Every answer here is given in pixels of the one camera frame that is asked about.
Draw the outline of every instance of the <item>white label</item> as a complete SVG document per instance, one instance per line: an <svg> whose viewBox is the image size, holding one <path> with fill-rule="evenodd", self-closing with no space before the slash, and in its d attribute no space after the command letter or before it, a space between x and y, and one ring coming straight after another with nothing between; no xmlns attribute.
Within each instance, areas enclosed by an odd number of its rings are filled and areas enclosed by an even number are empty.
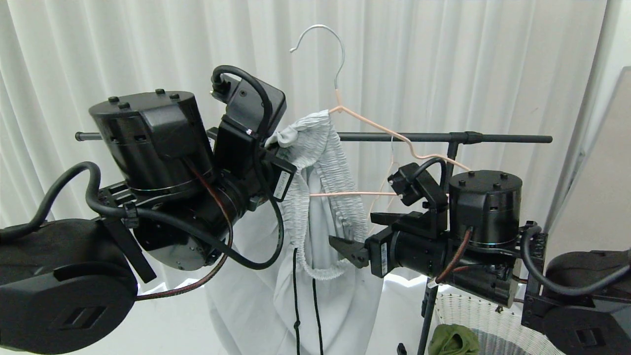
<svg viewBox="0 0 631 355"><path fill-rule="evenodd" d="M381 244L381 275L388 273L388 243Z"/></svg>
<svg viewBox="0 0 631 355"><path fill-rule="evenodd" d="M274 197L281 198L283 197L283 193L285 193L285 189L287 188L287 183L289 182L289 173L286 171L280 172L280 177L278 178L278 182L276 183L276 189L274 189Z"/></svg>

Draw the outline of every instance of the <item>white curtain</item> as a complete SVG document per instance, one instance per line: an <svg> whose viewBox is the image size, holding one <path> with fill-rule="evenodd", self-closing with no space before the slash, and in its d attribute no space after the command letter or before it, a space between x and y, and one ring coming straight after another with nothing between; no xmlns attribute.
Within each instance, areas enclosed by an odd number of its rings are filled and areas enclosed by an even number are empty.
<svg viewBox="0 0 631 355"><path fill-rule="evenodd" d="M47 188L91 160L102 184L121 179L88 108L112 95L187 90L207 127L224 107L208 94L215 66L239 66L283 90L284 127L335 105L335 38L346 46L339 88L346 106L407 132L472 130L546 134L549 145L462 146L473 169L524 180L522 219L546 221L586 90L606 1L22 1L0 2L0 227L26 222ZM338 131L373 131L335 114ZM417 152L445 152L418 143ZM388 143L345 143L361 190L376 190ZM401 143L395 160L411 161ZM86 176L60 195L51 218L91 218ZM372 201L366 198L368 206ZM374 210L384 211L387 198ZM391 211L409 210L395 201ZM153 263L166 276L143 286L176 287L199 274Z"/></svg>

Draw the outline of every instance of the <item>gathered fabric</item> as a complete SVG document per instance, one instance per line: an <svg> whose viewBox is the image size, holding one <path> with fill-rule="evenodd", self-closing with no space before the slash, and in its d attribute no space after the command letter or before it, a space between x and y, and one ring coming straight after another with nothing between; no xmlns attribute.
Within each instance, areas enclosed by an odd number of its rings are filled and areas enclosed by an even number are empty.
<svg viewBox="0 0 631 355"><path fill-rule="evenodd" d="M339 136L328 111L299 119L275 133L279 156L297 167L280 203L285 243L278 261L266 270L226 262L209 283L215 331L231 355L295 354L293 251L297 250L296 287L301 354L320 354L312 283L325 354L365 354L375 322L382 280L369 268L340 260L328 237L364 241L367 221L359 196L311 198L311 193L356 191ZM278 223L269 204L235 224L235 247L252 260L269 258Z"/></svg>

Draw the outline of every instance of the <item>laundry basket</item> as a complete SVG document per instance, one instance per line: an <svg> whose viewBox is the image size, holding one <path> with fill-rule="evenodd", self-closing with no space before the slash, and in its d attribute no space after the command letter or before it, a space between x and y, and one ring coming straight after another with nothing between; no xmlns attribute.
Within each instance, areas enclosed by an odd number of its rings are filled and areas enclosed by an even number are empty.
<svg viewBox="0 0 631 355"><path fill-rule="evenodd" d="M439 324L460 324L480 342L480 355L564 355L541 333L521 325L521 314L498 313L497 305L473 296L439 294L435 317Z"/></svg>

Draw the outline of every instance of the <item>green cloth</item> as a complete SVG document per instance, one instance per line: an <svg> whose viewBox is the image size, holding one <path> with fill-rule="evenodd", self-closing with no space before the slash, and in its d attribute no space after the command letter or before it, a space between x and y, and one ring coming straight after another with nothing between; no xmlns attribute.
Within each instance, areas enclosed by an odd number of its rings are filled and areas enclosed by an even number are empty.
<svg viewBox="0 0 631 355"><path fill-rule="evenodd" d="M430 342L430 355L478 355L478 336L462 325L441 324Z"/></svg>

